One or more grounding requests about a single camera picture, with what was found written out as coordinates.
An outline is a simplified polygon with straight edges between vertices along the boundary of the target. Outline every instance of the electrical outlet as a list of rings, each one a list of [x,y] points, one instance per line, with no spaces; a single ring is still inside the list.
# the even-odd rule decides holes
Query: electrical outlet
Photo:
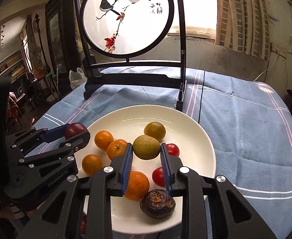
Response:
[[[287,49],[283,46],[271,44],[271,51],[275,52],[278,55],[281,55],[284,58],[287,58]]]

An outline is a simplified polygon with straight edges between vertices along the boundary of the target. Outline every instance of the dark wooden cabinet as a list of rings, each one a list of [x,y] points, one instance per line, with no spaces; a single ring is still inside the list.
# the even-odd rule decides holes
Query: dark wooden cabinet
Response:
[[[74,0],[49,0],[45,6],[46,34],[54,73],[59,68],[61,96],[72,89],[70,70],[76,71],[81,62],[75,40]]]

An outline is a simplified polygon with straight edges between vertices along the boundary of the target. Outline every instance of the red tomato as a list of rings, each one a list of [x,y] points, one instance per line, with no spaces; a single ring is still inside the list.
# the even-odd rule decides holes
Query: red tomato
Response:
[[[87,131],[87,128],[81,123],[72,123],[65,130],[65,139],[70,139],[80,133]]]
[[[86,230],[86,215],[82,216],[82,221],[81,221],[81,234],[85,235],[85,230]]]
[[[167,151],[171,156],[177,156],[179,157],[179,148],[175,144],[167,144]]]
[[[161,167],[153,171],[153,173],[151,174],[151,178],[153,179],[154,183],[157,186],[161,186],[161,187],[165,186],[163,169]]]

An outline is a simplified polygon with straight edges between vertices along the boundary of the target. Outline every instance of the white power cord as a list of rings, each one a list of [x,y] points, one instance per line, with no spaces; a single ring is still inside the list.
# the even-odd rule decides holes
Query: white power cord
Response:
[[[256,80],[257,80],[257,79],[258,79],[258,78],[259,78],[259,77],[265,72],[265,71],[268,71],[269,69],[271,69],[271,68],[275,65],[278,56],[279,56],[279,54],[276,55],[275,61],[273,62],[272,66],[269,67],[268,69],[264,70],[260,75],[258,75],[258,77],[254,80],[254,82],[255,82],[255,81],[256,81]]]

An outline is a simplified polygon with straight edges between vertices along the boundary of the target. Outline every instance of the white plate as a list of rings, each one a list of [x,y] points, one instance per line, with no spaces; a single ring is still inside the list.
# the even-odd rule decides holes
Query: white plate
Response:
[[[110,164],[106,152],[96,147],[94,136],[98,131],[107,130],[114,139],[124,139],[133,143],[135,138],[144,134],[145,126],[153,121],[162,123],[166,128],[163,142],[174,143],[180,149],[180,159],[184,166],[198,174],[214,178],[216,157],[212,143],[204,129],[188,115],[172,108],[157,105],[131,106],[111,112],[88,127],[91,140],[82,150],[75,153],[78,177],[87,176],[82,170],[82,160],[88,154],[99,155],[105,166]],[[160,155],[152,160],[141,160],[134,155],[132,170],[144,173],[150,190],[159,188],[154,184],[151,174],[161,166]],[[165,219],[152,219],[145,215],[139,202],[126,198],[111,198],[112,229],[125,234],[152,234],[174,227],[182,221],[182,198],[175,198],[174,213]],[[87,212],[88,197],[84,205]]]

